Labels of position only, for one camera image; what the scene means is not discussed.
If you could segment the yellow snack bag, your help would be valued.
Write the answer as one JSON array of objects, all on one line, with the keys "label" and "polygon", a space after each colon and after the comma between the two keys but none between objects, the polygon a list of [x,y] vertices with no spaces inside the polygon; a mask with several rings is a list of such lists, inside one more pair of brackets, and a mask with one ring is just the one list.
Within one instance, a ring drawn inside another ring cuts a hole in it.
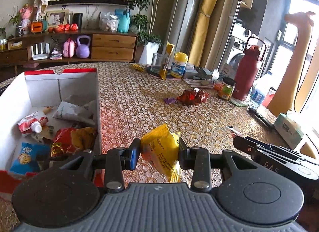
[{"label": "yellow snack bag", "polygon": [[169,183],[179,183],[181,167],[178,161],[179,134],[167,124],[156,127],[141,138],[141,155],[154,169],[166,176]]}]

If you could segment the red snack packet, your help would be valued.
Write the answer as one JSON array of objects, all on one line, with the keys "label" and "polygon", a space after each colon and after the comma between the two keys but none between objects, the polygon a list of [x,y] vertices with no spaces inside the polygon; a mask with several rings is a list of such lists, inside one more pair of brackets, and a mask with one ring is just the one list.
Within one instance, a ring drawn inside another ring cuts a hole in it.
[{"label": "red snack packet", "polygon": [[69,156],[77,151],[91,150],[97,135],[97,129],[92,127],[59,129],[52,140],[50,156],[53,158]]}]

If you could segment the grey white snack bag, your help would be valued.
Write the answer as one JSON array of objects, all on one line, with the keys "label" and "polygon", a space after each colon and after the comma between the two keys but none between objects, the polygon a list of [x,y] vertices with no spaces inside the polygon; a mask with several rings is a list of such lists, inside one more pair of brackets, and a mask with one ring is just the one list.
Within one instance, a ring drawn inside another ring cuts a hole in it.
[{"label": "grey white snack bag", "polygon": [[81,122],[93,127],[97,121],[97,100],[88,101],[86,98],[70,95],[61,101],[53,118]]}]

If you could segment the blue chips packet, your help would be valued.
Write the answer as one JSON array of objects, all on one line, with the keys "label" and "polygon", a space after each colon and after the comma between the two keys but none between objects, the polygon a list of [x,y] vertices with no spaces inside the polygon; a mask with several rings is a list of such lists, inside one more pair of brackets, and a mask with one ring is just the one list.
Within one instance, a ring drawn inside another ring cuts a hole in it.
[{"label": "blue chips packet", "polygon": [[13,161],[10,171],[16,174],[38,173],[41,171],[40,161],[50,155],[50,147],[43,144],[22,143],[17,158]]}]

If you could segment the white red spout pouch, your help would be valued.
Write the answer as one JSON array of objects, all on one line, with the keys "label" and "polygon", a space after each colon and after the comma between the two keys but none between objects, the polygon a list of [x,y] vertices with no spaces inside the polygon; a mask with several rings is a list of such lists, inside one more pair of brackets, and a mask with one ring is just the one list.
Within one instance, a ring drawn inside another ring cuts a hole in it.
[{"label": "white red spout pouch", "polygon": [[40,133],[42,126],[48,123],[48,117],[42,111],[35,111],[25,116],[18,122],[18,128],[22,134]]}]

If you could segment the tissue box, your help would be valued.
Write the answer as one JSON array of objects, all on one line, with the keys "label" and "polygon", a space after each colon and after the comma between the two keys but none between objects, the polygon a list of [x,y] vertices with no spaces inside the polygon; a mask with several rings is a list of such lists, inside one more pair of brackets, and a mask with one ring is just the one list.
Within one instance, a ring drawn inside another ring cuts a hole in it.
[{"label": "tissue box", "polygon": [[274,127],[290,149],[300,151],[305,144],[305,138],[304,133],[296,122],[288,118],[286,114],[280,113],[274,122]]}]

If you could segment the red crinkly snack bag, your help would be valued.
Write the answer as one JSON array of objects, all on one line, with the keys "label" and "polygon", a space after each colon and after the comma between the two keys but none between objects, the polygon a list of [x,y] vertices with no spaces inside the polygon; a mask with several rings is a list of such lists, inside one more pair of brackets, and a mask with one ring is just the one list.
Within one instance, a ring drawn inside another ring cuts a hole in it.
[{"label": "red crinkly snack bag", "polygon": [[183,105],[198,105],[204,103],[209,97],[209,93],[199,88],[184,90],[176,100]]}]

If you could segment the dark red water bottle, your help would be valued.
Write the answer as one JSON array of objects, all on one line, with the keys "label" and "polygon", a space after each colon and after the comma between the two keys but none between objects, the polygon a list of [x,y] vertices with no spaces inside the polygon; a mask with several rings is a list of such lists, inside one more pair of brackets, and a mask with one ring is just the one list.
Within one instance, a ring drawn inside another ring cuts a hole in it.
[{"label": "dark red water bottle", "polygon": [[[253,44],[248,48],[251,39],[256,39],[261,42],[261,46]],[[245,101],[248,93],[252,87],[252,84],[256,78],[256,75],[261,67],[264,55],[266,53],[266,44],[258,37],[249,37],[245,46],[244,56],[241,59],[236,75],[235,82],[236,86],[232,97]]]}]

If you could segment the yellow lid wipes canister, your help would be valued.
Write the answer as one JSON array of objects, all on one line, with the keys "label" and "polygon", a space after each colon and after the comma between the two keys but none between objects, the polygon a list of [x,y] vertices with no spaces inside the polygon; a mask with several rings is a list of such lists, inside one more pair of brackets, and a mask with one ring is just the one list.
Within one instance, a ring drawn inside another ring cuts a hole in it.
[{"label": "yellow lid wipes canister", "polygon": [[182,52],[175,53],[174,60],[170,68],[170,75],[174,78],[182,78],[188,62],[188,55]]}]

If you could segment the wooden TV console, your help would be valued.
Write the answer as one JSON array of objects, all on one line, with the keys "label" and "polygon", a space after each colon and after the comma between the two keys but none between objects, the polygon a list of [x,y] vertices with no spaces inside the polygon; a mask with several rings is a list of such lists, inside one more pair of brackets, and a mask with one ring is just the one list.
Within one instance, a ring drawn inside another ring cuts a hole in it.
[{"label": "wooden TV console", "polygon": [[26,34],[9,40],[17,48],[1,51],[1,66],[31,63],[132,62],[137,36],[103,30]]}]

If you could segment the teal spray bottle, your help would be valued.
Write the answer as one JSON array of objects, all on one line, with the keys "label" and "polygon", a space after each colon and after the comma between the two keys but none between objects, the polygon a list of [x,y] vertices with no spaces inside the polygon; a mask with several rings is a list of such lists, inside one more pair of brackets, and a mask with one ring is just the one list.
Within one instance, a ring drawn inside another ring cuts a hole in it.
[{"label": "teal spray bottle", "polygon": [[119,19],[118,29],[119,33],[127,33],[130,27],[130,11],[129,9],[116,9],[115,15]]}]

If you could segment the black speaker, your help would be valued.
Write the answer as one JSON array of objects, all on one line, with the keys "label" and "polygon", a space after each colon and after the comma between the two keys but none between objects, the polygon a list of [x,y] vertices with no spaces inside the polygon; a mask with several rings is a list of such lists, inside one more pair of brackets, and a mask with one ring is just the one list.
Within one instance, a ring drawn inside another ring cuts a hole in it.
[{"label": "black speaker", "polygon": [[72,17],[72,24],[76,24],[78,26],[78,29],[82,28],[82,19],[83,14],[82,13],[74,13]]}]

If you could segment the framed photo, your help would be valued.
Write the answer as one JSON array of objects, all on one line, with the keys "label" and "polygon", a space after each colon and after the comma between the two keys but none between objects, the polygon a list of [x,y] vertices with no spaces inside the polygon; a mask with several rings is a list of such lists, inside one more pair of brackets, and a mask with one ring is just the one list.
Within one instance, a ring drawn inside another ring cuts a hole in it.
[{"label": "framed photo", "polygon": [[48,11],[45,20],[48,22],[48,27],[65,25],[69,21],[69,10]]}]

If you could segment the potted green tree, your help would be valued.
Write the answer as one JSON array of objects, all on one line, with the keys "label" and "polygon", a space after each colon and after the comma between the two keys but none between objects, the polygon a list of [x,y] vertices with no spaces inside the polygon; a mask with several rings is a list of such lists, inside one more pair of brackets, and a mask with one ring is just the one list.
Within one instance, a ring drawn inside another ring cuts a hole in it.
[{"label": "potted green tree", "polygon": [[127,0],[131,16],[131,28],[137,36],[137,51],[135,62],[151,64],[153,54],[157,53],[162,40],[154,34],[154,26],[160,0]]}]

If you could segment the yellow curtain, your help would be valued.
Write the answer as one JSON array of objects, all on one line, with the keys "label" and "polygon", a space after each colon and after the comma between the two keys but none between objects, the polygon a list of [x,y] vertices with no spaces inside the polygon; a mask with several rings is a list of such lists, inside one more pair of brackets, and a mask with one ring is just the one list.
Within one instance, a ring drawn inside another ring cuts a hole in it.
[{"label": "yellow curtain", "polygon": [[199,66],[210,22],[217,0],[203,0],[197,15],[194,33],[189,53],[189,62],[194,66]]}]

